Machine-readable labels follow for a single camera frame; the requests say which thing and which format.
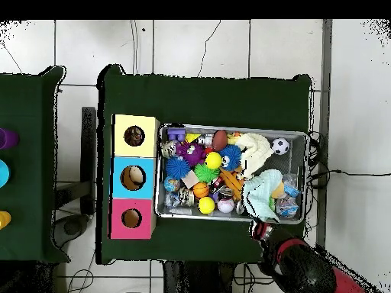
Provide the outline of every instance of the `pink box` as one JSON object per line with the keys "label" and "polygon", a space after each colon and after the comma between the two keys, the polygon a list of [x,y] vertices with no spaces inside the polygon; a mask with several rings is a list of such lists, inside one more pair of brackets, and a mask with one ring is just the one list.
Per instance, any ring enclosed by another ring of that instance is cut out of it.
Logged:
{"label": "pink box", "polygon": [[[155,227],[152,199],[114,198],[111,213],[111,235],[113,240],[149,240]],[[122,223],[122,214],[128,209],[137,209],[141,214],[138,227],[129,228]]]}

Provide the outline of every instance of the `soccer ball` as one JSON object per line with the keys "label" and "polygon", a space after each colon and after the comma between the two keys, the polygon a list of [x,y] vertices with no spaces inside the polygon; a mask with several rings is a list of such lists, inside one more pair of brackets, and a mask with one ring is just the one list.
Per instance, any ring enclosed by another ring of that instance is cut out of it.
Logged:
{"label": "soccer ball", "polygon": [[272,150],[277,155],[285,154],[289,149],[289,143],[285,138],[277,138],[272,143]]}

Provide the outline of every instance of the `yellow cup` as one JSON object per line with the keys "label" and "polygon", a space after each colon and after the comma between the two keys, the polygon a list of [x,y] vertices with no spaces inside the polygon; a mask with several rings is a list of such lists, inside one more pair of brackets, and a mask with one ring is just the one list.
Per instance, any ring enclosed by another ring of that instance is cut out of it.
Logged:
{"label": "yellow cup", "polygon": [[9,224],[11,215],[7,211],[0,211],[0,230]]}

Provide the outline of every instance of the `shape sorter box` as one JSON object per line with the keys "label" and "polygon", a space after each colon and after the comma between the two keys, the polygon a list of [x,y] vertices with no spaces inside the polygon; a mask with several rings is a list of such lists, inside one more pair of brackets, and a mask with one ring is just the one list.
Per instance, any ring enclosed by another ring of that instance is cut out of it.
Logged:
{"label": "shape sorter box", "polygon": [[[156,157],[157,132],[159,121],[155,117],[113,114],[111,126],[114,126],[114,155],[133,157]],[[125,141],[125,132],[136,126],[143,133],[144,139],[140,146],[132,146]]]}
{"label": "shape sorter box", "polygon": [[[108,216],[109,239],[151,238],[156,223],[153,197],[159,124],[159,121],[153,117],[123,114],[111,116],[111,133],[114,137],[111,139],[113,169],[110,171],[112,200],[111,213]],[[142,172],[141,185],[134,185],[131,179],[130,170],[134,170],[134,166]],[[121,180],[125,176],[132,182],[130,186],[122,184]],[[125,226],[126,221],[122,217],[124,212],[131,209],[137,212],[140,219],[136,227]]]}

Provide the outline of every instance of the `green spiky ball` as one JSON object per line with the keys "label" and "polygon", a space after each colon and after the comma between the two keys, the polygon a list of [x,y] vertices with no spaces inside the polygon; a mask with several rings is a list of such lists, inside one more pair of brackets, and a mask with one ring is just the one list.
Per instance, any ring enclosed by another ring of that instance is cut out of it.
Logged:
{"label": "green spiky ball", "polygon": [[197,175],[200,182],[209,183],[211,180],[218,177],[220,169],[210,169],[205,164],[197,164],[194,168],[194,173]]}

